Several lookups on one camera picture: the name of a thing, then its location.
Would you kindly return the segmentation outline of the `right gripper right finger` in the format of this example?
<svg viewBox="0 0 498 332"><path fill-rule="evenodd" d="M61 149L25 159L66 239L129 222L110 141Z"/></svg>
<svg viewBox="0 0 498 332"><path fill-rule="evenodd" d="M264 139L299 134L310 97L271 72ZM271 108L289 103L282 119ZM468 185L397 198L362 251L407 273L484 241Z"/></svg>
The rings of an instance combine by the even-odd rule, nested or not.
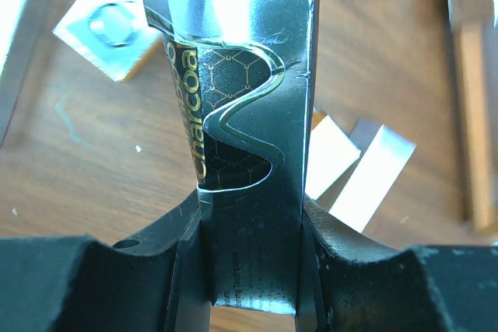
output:
<svg viewBox="0 0 498 332"><path fill-rule="evenodd" d="M303 206L298 331L495 331L497 249L395 250Z"/></svg>

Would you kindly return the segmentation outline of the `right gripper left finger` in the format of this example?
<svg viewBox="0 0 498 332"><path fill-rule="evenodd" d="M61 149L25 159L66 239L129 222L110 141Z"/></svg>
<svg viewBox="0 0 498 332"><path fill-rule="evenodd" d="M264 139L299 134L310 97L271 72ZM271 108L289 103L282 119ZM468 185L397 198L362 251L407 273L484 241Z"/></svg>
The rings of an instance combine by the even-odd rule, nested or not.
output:
<svg viewBox="0 0 498 332"><path fill-rule="evenodd" d="M3 331L207 331L196 194L112 246L92 236L1 241Z"/></svg>

